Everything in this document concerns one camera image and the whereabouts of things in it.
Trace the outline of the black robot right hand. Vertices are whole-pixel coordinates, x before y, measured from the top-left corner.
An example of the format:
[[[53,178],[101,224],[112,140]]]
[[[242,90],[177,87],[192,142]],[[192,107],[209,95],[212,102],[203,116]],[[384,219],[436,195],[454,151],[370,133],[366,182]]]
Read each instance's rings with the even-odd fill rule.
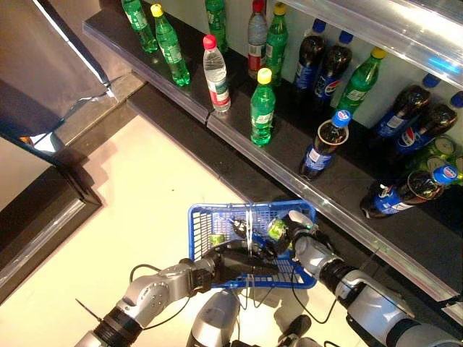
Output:
[[[310,237],[315,230],[315,223],[303,213],[290,210],[282,218],[274,218],[267,227],[272,241],[268,244],[272,258],[276,259],[285,253],[290,245],[294,248],[297,259],[310,251]]]

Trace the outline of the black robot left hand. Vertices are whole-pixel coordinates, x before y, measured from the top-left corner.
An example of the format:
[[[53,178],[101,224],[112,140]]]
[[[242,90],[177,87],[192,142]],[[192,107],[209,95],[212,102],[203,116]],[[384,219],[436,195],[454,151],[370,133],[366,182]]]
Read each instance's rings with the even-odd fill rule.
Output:
[[[244,240],[232,240],[208,250],[204,257],[213,263],[212,284],[221,285],[235,280],[240,275],[272,276],[279,273],[277,265],[271,263],[276,253],[267,244],[251,243],[248,249]]]

